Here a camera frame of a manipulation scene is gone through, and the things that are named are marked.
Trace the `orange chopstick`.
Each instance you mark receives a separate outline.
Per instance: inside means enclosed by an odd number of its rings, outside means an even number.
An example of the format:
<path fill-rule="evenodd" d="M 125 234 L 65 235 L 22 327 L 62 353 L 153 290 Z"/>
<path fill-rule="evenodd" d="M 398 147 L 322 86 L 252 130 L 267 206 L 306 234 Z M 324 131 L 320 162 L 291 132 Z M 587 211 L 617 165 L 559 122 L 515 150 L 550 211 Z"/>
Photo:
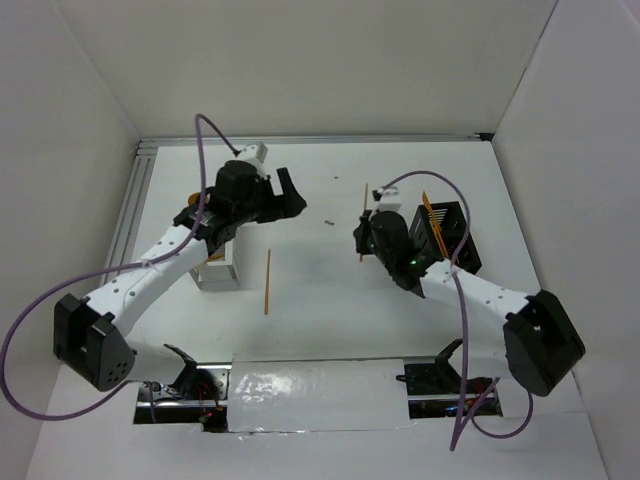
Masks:
<path fill-rule="evenodd" d="M 364 187 L 363 208 L 362 208 L 362 212 L 363 213 L 367 210 L 368 194 L 369 194 L 369 184 L 367 182 L 367 183 L 365 183 L 365 187 Z M 363 262 L 363 255 L 362 254 L 359 254 L 359 262 L 360 263 Z"/>
<path fill-rule="evenodd" d="M 269 314 L 270 307 L 270 279 L 271 279 L 271 248 L 267 250 L 266 272 L 265 272 L 265 288 L 264 288 L 264 315 Z"/>

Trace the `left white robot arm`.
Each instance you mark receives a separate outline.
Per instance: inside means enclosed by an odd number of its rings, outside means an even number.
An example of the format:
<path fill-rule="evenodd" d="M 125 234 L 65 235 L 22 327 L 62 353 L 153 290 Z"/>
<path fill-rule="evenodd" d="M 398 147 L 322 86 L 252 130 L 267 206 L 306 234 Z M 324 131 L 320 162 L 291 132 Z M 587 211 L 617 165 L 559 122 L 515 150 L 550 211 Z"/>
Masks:
<path fill-rule="evenodd" d="M 203 206 L 184 208 L 142 257 L 145 266 L 124 271 L 78 299 L 71 294 L 54 308 L 54 353 L 100 392 L 126 380 L 155 381 L 176 399 L 196 390 L 196 361 L 169 344 L 128 342 L 144 312 L 175 282 L 205 262 L 250 222 L 294 218 L 307 206 L 287 169 L 277 171 L 282 188 L 254 165 L 231 160 L 207 188 Z"/>

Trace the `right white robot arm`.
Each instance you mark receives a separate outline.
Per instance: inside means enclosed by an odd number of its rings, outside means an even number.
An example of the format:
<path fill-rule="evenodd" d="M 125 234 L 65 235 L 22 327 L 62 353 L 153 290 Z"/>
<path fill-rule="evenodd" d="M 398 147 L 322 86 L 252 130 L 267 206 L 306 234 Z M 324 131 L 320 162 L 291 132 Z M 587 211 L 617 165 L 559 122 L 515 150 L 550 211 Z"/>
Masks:
<path fill-rule="evenodd" d="M 470 321 L 500 330 L 510 376 L 528 392 L 548 396 L 585 355 L 586 347 L 556 295 L 509 290 L 451 268 L 448 260 L 410 236 L 399 213 L 365 211 L 354 238 L 356 251 L 375 256 L 401 289 L 453 306 L 463 299 Z"/>

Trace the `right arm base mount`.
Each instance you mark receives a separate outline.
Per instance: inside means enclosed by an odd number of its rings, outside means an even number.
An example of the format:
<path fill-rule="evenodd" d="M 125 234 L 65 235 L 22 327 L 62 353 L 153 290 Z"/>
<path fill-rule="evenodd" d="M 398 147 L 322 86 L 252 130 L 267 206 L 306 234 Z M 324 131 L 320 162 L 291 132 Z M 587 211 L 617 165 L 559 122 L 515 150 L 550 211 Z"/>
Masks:
<path fill-rule="evenodd" d="M 404 372 L 396 376 L 396 381 L 404 384 L 406 388 L 410 419 L 453 418 L 456 416 L 460 393 L 460 375 L 451 366 L 449 360 L 461 345 L 462 339 L 456 339 L 434 359 L 404 363 Z M 466 414 L 477 403 L 479 396 L 490 383 L 491 379 L 486 377 L 467 380 L 463 414 Z M 497 394 L 492 393 L 479 407 L 476 415 L 499 416 L 501 413 Z"/>

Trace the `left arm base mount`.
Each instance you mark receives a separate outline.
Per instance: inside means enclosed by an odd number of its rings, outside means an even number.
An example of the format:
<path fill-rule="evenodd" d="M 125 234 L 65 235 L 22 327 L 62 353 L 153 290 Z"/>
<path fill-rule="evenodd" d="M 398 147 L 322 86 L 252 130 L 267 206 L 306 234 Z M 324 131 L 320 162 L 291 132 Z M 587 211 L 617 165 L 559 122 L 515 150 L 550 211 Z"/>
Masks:
<path fill-rule="evenodd" d="M 230 363 L 199 364 L 195 384 L 186 394 L 157 382 L 152 390 L 141 384 L 133 424 L 187 424 L 204 432 L 227 433 L 231 369 Z"/>

